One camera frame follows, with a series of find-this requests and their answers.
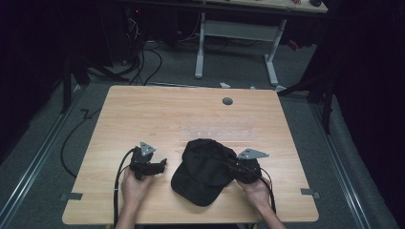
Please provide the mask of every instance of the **gray carpet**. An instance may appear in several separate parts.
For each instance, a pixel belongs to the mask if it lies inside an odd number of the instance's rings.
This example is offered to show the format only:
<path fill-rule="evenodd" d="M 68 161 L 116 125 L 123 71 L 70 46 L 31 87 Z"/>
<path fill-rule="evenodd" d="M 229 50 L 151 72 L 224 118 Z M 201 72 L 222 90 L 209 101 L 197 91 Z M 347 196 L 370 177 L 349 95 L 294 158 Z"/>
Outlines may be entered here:
<path fill-rule="evenodd" d="M 151 43 L 147 45 L 147 48 L 152 49 L 156 46 L 156 43 Z M 221 45 L 211 45 L 207 48 L 215 50 L 220 47 Z M 274 89 L 269 84 L 263 57 L 237 52 L 239 49 L 241 47 L 236 45 L 226 47 L 219 52 L 207 51 L 203 78 L 195 79 L 197 48 L 178 46 L 174 49 L 161 44 L 155 51 L 161 55 L 162 65 L 149 82 L 151 84 L 159 82 L 216 88 L 220 87 L 220 82 L 224 82 L 232 88 L 249 88 L 250 85 L 243 81 L 245 80 L 258 89 Z M 315 49 L 316 47 L 313 46 L 295 52 L 286 46 L 279 47 L 274 65 L 280 85 L 288 87 L 299 82 Z M 146 51 L 141 78 L 145 80 L 159 63 L 157 55 Z M 124 67 L 117 65 L 113 71 L 120 71 L 121 68 Z M 55 137 L 46 162 L 12 218 L 9 228 L 105 228 L 105 225 L 71 226 L 63 224 L 61 219 L 66 202 L 59 198 L 63 193 L 69 193 L 72 190 L 75 180 L 61 166 L 59 155 L 69 132 L 83 120 L 82 109 L 87 109 L 91 113 L 101 108 L 108 89 L 114 84 L 118 83 L 105 78 L 92 77 L 92 83 L 82 91 L 83 95 L 77 100 L 60 134 Z M 280 99 L 309 186 L 321 196 L 315 200 L 319 220 L 311 223 L 287 222 L 287 227 L 357 228 L 350 205 L 333 169 L 329 147 L 318 125 L 319 120 L 313 115 L 302 93 Z M 330 121 L 331 138 L 360 196 L 371 227 L 397 228 L 352 144 L 338 105 L 334 102 L 333 106 Z M 29 130 L 0 167 L 2 174 L 0 176 L 1 206 L 7 203 L 19 179 L 28 169 L 48 131 L 58 119 L 61 108 L 62 87 L 59 86 L 53 93 L 52 99 L 38 112 L 32 120 Z M 66 144 L 65 161 L 74 173 L 77 173 L 84 157 L 96 120 L 97 115 L 84 122 Z"/>

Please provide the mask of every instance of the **metal bracket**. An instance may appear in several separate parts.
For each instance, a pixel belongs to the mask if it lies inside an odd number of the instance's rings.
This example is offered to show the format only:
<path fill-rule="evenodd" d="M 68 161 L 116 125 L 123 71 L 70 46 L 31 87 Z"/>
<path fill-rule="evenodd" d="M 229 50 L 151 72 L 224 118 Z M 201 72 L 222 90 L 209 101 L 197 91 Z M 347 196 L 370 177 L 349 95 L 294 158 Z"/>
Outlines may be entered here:
<path fill-rule="evenodd" d="M 146 144 L 145 142 L 140 143 L 140 151 L 142 152 L 142 156 L 148 156 L 156 151 L 155 148 Z"/>
<path fill-rule="evenodd" d="M 311 195 L 313 198 L 321 198 L 321 195 L 318 192 L 313 192 L 312 189 L 301 189 L 301 195 Z"/>
<path fill-rule="evenodd" d="M 60 196 L 59 200 L 61 200 L 61 201 L 66 201 L 68 199 L 81 200 L 82 197 L 83 197 L 83 194 L 79 194 L 79 193 L 62 194 L 62 196 Z"/>
<path fill-rule="evenodd" d="M 252 150 L 252 149 L 245 149 L 243 152 L 238 154 L 236 157 L 239 159 L 256 159 L 260 157 L 268 157 L 269 154 L 257 151 L 257 150 Z"/>

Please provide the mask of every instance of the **floor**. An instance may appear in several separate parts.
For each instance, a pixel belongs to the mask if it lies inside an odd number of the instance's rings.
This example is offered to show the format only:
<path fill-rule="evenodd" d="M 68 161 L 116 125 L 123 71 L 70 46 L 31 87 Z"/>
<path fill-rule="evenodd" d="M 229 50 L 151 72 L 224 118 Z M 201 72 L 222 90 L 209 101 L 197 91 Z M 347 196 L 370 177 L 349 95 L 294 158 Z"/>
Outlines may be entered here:
<path fill-rule="evenodd" d="M 253 85 L 257 89 L 274 90 L 263 56 L 239 52 L 248 48 L 207 44 L 204 76 L 196 79 L 195 46 L 183 43 L 174 49 L 151 42 L 145 50 L 153 51 L 144 52 L 145 64 L 140 76 L 144 81 L 158 70 L 148 85 L 219 88 L 223 82 L 231 88 Z M 315 50 L 316 46 L 298 51 L 280 46 L 274 58 L 279 84 L 290 87 L 298 83 Z M 118 72 L 125 68 L 117 64 L 112 70 Z M 125 76 L 131 79 L 135 73 Z M 108 89 L 124 84 L 94 76 L 91 79 L 88 87 L 75 88 L 74 104 L 67 114 L 60 113 L 63 98 L 60 85 L 1 165 L 0 173 L 6 176 L 0 177 L 0 205 L 5 206 L 0 215 L 0 228 L 106 227 L 66 225 L 61 220 L 66 201 L 60 198 L 72 190 L 75 182 L 61 165 L 61 152 L 67 167 L 77 173 L 97 120 L 95 114 L 83 121 L 86 110 L 90 114 L 101 108 Z M 318 194 L 314 201 L 320 217 L 316 222 L 286 222 L 287 227 L 397 228 L 353 146 L 335 99 L 331 135 L 326 135 L 319 125 L 318 111 L 322 104 L 308 104 L 305 95 L 306 92 L 298 92 L 280 100 L 309 186 Z"/>

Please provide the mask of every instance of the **cap brim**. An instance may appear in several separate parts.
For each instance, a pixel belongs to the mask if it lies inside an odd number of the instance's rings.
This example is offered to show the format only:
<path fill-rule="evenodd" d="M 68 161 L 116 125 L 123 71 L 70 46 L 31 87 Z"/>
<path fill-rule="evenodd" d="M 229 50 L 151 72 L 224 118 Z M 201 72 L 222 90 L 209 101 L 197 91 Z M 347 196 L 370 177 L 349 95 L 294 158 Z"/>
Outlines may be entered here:
<path fill-rule="evenodd" d="M 205 186 L 188 175 L 183 163 L 176 170 L 171 181 L 172 189 L 197 206 L 211 204 L 223 190 L 223 186 Z"/>

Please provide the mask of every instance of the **wrist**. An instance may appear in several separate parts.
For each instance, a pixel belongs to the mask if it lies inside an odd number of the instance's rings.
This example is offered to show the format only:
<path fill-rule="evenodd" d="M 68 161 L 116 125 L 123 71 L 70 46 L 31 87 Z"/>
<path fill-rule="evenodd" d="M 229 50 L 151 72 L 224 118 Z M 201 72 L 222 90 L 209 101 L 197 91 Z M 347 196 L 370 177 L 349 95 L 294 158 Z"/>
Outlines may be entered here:
<path fill-rule="evenodd" d="M 258 204 L 255 206 L 255 208 L 261 216 L 268 215 L 268 214 L 274 215 L 274 212 L 271 209 L 270 204 Z"/>
<path fill-rule="evenodd" d="M 139 204 L 135 203 L 135 202 L 131 202 L 131 204 L 128 203 L 124 203 L 124 205 L 122 206 L 121 209 L 121 213 L 125 213 L 125 214 L 134 214 L 137 212 Z"/>

